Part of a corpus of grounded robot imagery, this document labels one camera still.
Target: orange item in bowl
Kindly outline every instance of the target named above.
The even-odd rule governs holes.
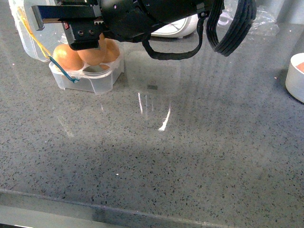
[[[301,63],[300,65],[297,65],[296,68],[298,68],[299,70],[301,70],[304,73],[304,62]]]

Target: white bowl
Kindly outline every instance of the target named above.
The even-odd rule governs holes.
[[[304,73],[296,67],[303,62],[304,53],[292,56],[285,84],[288,92],[304,103]]]

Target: black mount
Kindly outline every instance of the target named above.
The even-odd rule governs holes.
[[[233,28],[219,43],[216,26],[224,9],[223,0],[57,0],[56,6],[32,7],[39,30],[45,23],[62,23],[73,50],[98,48],[101,33],[121,42],[142,42],[155,59],[185,59],[194,56],[202,45],[203,22],[213,49],[230,55],[248,33],[256,16],[255,0],[239,0]],[[197,14],[199,45],[187,53],[159,53],[150,44],[151,33],[161,27]]]

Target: speckled countertop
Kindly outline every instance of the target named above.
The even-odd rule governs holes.
[[[228,58],[206,39],[180,62],[124,43],[125,74],[95,95],[59,89],[24,52],[5,0],[0,8],[0,204],[74,203],[129,227],[304,227],[304,105],[285,88],[304,26],[250,36]]]

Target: brown egg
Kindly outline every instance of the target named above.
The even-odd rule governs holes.
[[[104,57],[104,63],[114,62],[120,55],[119,47],[112,39],[105,39],[106,42],[106,54]]]
[[[99,65],[103,70],[107,70],[107,69],[109,69],[110,67],[109,66],[107,66],[107,65]]]
[[[301,63],[300,65],[297,65],[296,67],[304,73],[304,63]]]
[[[72,50],[68,44],[57,46],[54,50],[53,58],[65,70],[80,70],[84,66],[84,62],[77,51]]]
[[[103,34],[99,36],[99,47],[100,49],[86,49],[78,51],[79,56],[90,66],[97,66],[105,58],[106,53],[106,42]]]

